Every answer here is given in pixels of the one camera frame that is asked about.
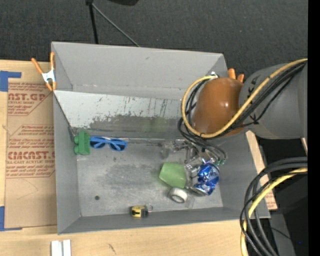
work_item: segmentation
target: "yellow cable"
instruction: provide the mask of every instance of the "yellow cable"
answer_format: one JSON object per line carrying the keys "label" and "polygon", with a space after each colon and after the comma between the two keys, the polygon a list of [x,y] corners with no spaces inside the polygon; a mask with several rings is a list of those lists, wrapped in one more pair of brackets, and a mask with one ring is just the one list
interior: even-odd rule
{"label": "yellow cable", "polygon": [[[253,201],[252,205],[250,206],[248,210],[249,218],[251,217],[252,213],[254,210],[257,208],[258,204],[260,201],[266,196],[266,194],[269,193],[272,189],[274,189],[277,185],[280,183],[284,182],[285,180],[292,178],[298,173],[306,173],[308,172],[308,168],[299,168],[293,171],[290,171],[287,175],[284,175],[282,177],[277,178],[274,182],[268,184],[262,192],[259,194],[259,196]],[[243,222],[243,228],[245,231],[247,231],[247,221],[244,220]],[[241,246],[241,253],[243,256],[249,256],[248,251],[247,251],[247,246],[246,246],[246,236],[243,232],[241,232],[241,237],[240,237],[240,246]]]}
{"label": "yellow cable", "polygon": [[303,58],[303,59],[299,59],[293,62],[290,62],[284,66],[282,66],[281,68],[277,69],[275,72],[273,72],[269,77],[267,77],[255,90],[254,92],[251,94],[251,96],[246,100],[246,102],[242,105],[242,107],[238,110],[238,112],[233,116],[233,118],[224,126],[222,127],[220,130],[214,132],[214,133],[210,133],[210,134],[203,134],[198,132],[197,130],[195,130],[194,128],[192,128],[192,126],[189,124],[187,117],[186,117],[186,113],[185,113],[185,104],[186,104],[186,99],[187,96],[189,94],[189,92],[191,91],[191,89],[193,87],[195,87],[199,82],[206,80],[206,79],[211,79],[212,76],[204,76],[200,79],[198,79],[197,81],[195,81],[193,84],[191,84],[188,89],[185,91],[183,98],[182,98],[182,102],[181,102],[181,114],[182,114],[182,119],[184,124],[186,125],[186,127],[193,132],[195,135],[200,136],[202,138],[213,138],[218,136],[219,134],[223,133],[226,129],[228,129],[234,122],[235,120],[243,113],[243,111],[246,109],[246,107],[250,104],[250,102],[254,99],[254,97],[261,91],[261,89],[270,81],[270,79],[274,78],[275,76],[277,76],[280,72],[296,65],[302,62],[307,61],[307,58]]}

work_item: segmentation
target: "gray bin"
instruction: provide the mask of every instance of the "gray bin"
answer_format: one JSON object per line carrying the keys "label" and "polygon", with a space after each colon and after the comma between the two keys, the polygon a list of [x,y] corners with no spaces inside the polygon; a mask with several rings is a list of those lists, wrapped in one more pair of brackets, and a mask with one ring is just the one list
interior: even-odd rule
{"label": "gray bin", "polygon": [[[213,142],[228,156],[210,196],[179,204],[158,176],[163,163],[183,163],[185,151],[163,157],[163,145],[182,139],[181,98],[195,80],[228,76],[219,53],[53,42],[54,143],[58,234],[238,219],[257,175],[245,131]],[[121,137],[123,152],[108,146],[76,155],[70,133]],[[152,204],[146,218],[129,208]],[[269,217],[266,203],[259,207]]]}

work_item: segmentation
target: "wire bundle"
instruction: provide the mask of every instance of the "wire bundle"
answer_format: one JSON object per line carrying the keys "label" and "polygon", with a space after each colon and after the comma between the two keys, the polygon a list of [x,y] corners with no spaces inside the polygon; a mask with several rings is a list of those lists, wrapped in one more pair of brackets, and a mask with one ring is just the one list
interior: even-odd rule
{"label": "wire bundle", "polygon": [[[220,130],[211,134],[200,133],[192,127],[191,112],[197,104],[197,102],[194,101],[197,93],[200,91],[200,88],[204,86],[208,81],[217,78],[218,76],[204,76],[198,79],[188,87],[182,98],[182,117],[178,122],[178,130],[180,131],[182,136],[186,138],[188,141],[190,141],[192,144],[201,147],[202,151],[210,151],[211,153],[213,153],[213,155],[217,157],[219,163],[224,163],[224,161],[227,158],[226,153],[221,148],[209,142],[208,139],[212,139],[214,137],[222,137],[235,129],[243,128],[252,124],[257,124],[258,121],[262,118],[262,116],[266,113],[267,109],[272,104],[272,102],[276,99],[276,97],[290,84],[292,79],[299,72],[302,71],[307,61],[308,59],[306,58],[296,60],[282,66],[281,68],[273,72],[254,90],[254,92],[241,106],[241,108],[233,116],[233,118]],[[263,100],[265,100],[275,89],[278,89],[278,91],[270,99],[270,101],[264,107],[260,115],[258,117],[256,117],[255,115],[251,116],[251,114],[259,106],[259,104],[261,104],[261,102],[263,102]],[[243,124],[244,120],[248,117],[251,117],[253,121]]]}
{"label": "wire bundle", "polygon": [[[204,139],[212,139],[214,137],[221,137],[226,135],[227,133],[231,132],[232,130],[239,129],[251,124],[255,124],[258,122],[259,119],[264,115],[267,111],[271,103],[275,100],[275,98],[290,84],[292,79],[304,68],[308,59],[299,59],[293,62],[290,62],[281,68],[277,69],[273,72],[270,76],[268,76],[250,95],[250,97],[245,101],[245,103],[240,107],[238,112],[233,116],[233,118],[220,130],[206,134],[200,133],[199,131],[195,130],[191,124],[191,110],[196,106],[196,102],[194,103],[194,99],[196,97],[197,92],[206,82],[212,79],[212,76],[204,76],[193,84],[191,84],[186,92],[183,95],[182,102],[181,102],[181,115],[182,121],[179,124],[184,123],[186,132],[190,135],[190,137],[198,137],[202,140]],[[254,110],[258,107],[258,105],[266,99],[276,88],[279,86],[280,89],[277,93],[272,97],[272,99],[268,102],[264,110],[258,117],[251,117],[253,122],[243,124],[243,121],[249,117]]]}
{"label": "wire bundle", "polygon": [[[191,111],[195,108],[196,102],[194,103],[195,97],[199,89],[205,85],[209,80],[211,80],[213,76],[206,76],[198,80],[198,83],[196,87],[193,89],[193,91],[190,94],[190,97],[187,100],[187,103],[185,105],[185,115],[188,117],[188,122],[191,123]],[[199,146],[202,148],[202,151],[208,150],[213,154],[213,156],[216,157],[217,164],[222,165],[225,160],[227,159],[226,153],[218,146],[208,142],[207,140],[195,136],[190,130],[187,128],[187,126],[184,124],[183,129],[183,123],[184,119],[181,117],[178,121],[178,130],[182,134],[182,136],[187,139],[189,142],[191,142],[194,146]]]}
{"label": "wire bundle", "polygon": [[[264,175],[269,175],[272,172],[280,172],[276,178],[270,179],[266,184],[258,189],[260,179]],[[244,196],[244,207],[240,214],[241,226],[241,252],[243,256],[248,255],[246,240],[251,244],[252,248],[259,256],[277,256],[278,253],[271,246],[260,222],[260,217],[256,208],[259,202],[266,196],[266,194],[275,188],[280,183],[290,179],[296,175],[306,175],[308,173],[308,158],[307,157],[293,157],[276,161],[267,166],[260,172],[250,183]],[[254,213],[255,221],[261,239],[258,237],[255,229],[252,226],[250,217]]]}

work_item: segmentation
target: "gray carpet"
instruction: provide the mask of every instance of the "gray carpet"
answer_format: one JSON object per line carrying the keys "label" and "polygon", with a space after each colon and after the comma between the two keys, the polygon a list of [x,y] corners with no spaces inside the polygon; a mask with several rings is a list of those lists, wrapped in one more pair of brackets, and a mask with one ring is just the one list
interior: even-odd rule
{"label": "gray carpet", "polygon": [[[85,0],[1,1],[0,59],[49,59],[51,41],[94,43]],[[143,47],[223,53],[253,72],[308,55],[308,0],[108,0],[94,4]],[[132,45],[96,11],[99,43]]]}

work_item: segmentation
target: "blue can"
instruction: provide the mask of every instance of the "blue can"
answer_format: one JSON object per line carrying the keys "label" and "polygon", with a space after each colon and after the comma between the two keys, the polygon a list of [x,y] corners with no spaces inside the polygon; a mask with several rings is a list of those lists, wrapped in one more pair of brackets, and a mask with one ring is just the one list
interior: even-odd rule
{"label": "blue can", "polygon": [[201,164],[197,170],[197,183],[194,189],[202,194],[211,195],[219,181],[219,168],[212,162]]}

